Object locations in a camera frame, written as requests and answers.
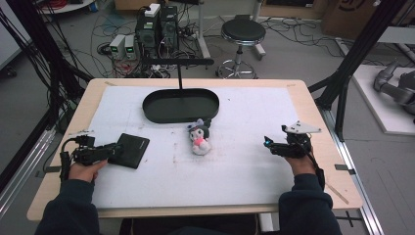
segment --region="plush toy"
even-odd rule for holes
[[[211,149],[208,142],[210,122],[210,119],[203,121],[199,118],[187,126],[189,137],[193,142],[193,153],[196,155],[205,155]]]

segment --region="dark jacket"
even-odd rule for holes
[[[279,200],[280,231],[285,234],[342,234],[332,213],[333,201],[314,174],[294,177],[291,192]]]
[[[85,181],[62,183],[60,194],[46,206],[35,234],[98,235],[98,214],[91,204],[93,191],[93,184]],[[297,175],[292,191],[279,200],[280,234],[342,234],[332,206],[332,198],[321,190],[315,175]],[[176,234],[194,234],[191,232],[194,230],[185,230]]]

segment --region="stool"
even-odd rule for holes
[[[222,26],[222,37],[238,44],[235,60],[227,60],[217,68],[216,75],[222,78],[257,78],[254,68],[242,61],[243,46],[255,46],[265,37],[265,28],[249,19],[234,19]]]

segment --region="black tray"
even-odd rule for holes
[[[155,123],[192,122],[214,118],[219,98],[206,89],[167,89],[149,94],[143,101],[146,118]]]

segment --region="black stool seat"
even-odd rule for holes
[[[234,19],[223,24],[222,36],[237,44],[254,46],[265,37],[265,28],[248,19]]]

